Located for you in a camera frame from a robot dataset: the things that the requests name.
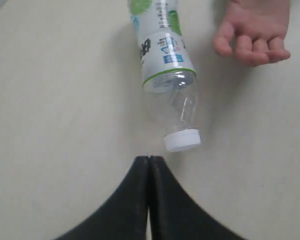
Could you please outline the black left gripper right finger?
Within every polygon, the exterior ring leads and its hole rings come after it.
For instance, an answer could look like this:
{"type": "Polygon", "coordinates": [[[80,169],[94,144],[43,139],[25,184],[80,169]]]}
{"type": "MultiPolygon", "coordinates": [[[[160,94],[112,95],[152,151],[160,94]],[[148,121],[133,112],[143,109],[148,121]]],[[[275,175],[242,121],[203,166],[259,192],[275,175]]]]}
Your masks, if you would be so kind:
{"type": "Polygon", "coordinates": [[[183,189],[161,156],[149,158],[148,207],[153,240],[242,240],[183,189]]]}

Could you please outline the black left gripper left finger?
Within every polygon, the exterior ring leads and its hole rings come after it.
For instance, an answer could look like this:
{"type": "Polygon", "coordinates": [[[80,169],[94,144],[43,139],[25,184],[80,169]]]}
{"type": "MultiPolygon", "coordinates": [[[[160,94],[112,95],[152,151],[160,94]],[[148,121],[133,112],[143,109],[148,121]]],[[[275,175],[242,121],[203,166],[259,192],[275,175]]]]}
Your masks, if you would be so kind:
{"type": "Polygon", "coordinates": [[[149,158],[138,156],[114,193],[59,240],[145,240],[149,158]]]}

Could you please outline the open human hand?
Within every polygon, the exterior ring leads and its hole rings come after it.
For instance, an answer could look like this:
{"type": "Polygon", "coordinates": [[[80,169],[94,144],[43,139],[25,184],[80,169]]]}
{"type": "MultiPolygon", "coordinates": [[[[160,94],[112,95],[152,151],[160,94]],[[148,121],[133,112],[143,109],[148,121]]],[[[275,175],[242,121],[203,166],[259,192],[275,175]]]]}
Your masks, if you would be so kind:
{"type": "Polygon", "coordinates": [[[252,67],[288,60],[290,9],[289,0],[229,0],[214,36],[215,51],[252,67]]]}

